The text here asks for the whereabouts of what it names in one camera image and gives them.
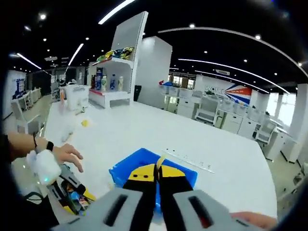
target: bottle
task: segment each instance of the bottle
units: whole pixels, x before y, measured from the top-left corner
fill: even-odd
[[[115,90],[116,89],[116,75],[115,74],[113,74],[112,75],[112,78],[111,78],[111,80],[110,80],[110,90]]]
[[[102,91],[106,91],[106,85],[107,85],[107,76],[103,76],[103,78],[102,78]]]
[[[123,76],[120,76],[119,84],[118,84],[118,91],[123,90]]]

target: human hand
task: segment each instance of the human hand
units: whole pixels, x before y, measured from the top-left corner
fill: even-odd
[[[252,212],[231,213],[232,218],[241,218],[263,229],[271,229],[277,224],[275,218]]]
[[[79,172],[83,172],[81,163],[79,162],[83,157],[72,145],[66,143],[62,147],[54,146],[52,153],[57,161],[73,163],[78,168]]]

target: floor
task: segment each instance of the floor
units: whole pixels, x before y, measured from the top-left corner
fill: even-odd
[[[46,121],[51,104],[51,95],[44,96],[29,110],[25,112],[25,116],[33,117],[37,114],[41,115],[42,121]],[[169,104],[168,110],[173,112],[176,110],[176,103]],[[10,115],[3,121],[4,131],[16,131],[14,115]],[[274,162],[267,161],[272,173],[272,178],[275,184],[276,195],[279,198],[284,191],[291,190],[294,187],[293,179],[300,172],[298,163],[287,163],[283,155],[279,155]],[[24,158],[17,159],[12,164],[12,170],[16,177],[16,182],[20,186],[22,194],[27,194],[31,191],[40,191],[46,195],[46,189],[41,187],[38,179],[33,176]]]

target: blue plastic container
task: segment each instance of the blue plastic container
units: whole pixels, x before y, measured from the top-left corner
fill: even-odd
[[[109,173],[112,176],[112,179],[117,187],[123,187],[126,181],[128,180],[131,172],[138,167],[156,164],[158,159],[160,158],[159,155],[150,152],[145,148],[141,148],[138,151],[134,152],[132,155],[128,156],[124,160],[120,161],[116,165],[113,166],[112,169],[109,170]],[[185,173],[185,176],[188,182],[194,187],[198,173],[192,171],[188,168],[185,168],[181,165],[177,165],[170,160],[165,159],[163,165],[175,167]],[[157,213],[161,213],[160,208],[160,194],[159,194],[159,184],[156,185],[156,208],[155,211]]]

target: ceiling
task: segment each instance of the ceiling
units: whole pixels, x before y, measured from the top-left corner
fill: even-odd
[[[297,64],[256,39],[210,30],[158,33],[194,23],[196,27],[228,29],[253,37],[259,34],[262,41],[275,46],[296,63],[303,63],[302,68],[308,72],[304,43],[308,41],[308,21],[304,1],[221,0],[201,3],[199,0],[136,0],[99,25],[98,22],[121,2],[123,0],[109,0],[89,5],[85,1],[27,1],[18,4],[14,0],[10,1],[8,11],[13,14],[12,21],[7,25],[9,52],[21,53],[43,69],[50,69],[52,64],[67,66],[77,47],[84,43],[72,66],[87,66],[90,61],[95,61],[99,55],[110,50],[118,24],[142,11],[148,11],[145,37],[158,36],[173,46],[171,67],[179,68],[177,72],[196,74],[195,70],[199,70],[215,73],[213,69],[219,69],[230,72],[230,77],[234,79],[259,88],[279,90],[243,71],[216,64],[178,60],[182,58],[236,67],[281,84],[290,92],[295,91],[297,83],[308,83],[308,77]],[[46,13],[44,21],[39,20],[40,13]],[[44,58],[49,56],[58,59],[53,63],[45,61]],[[21,68],[26,72],[38,70],[21,58],[10,58],[8,68]]]

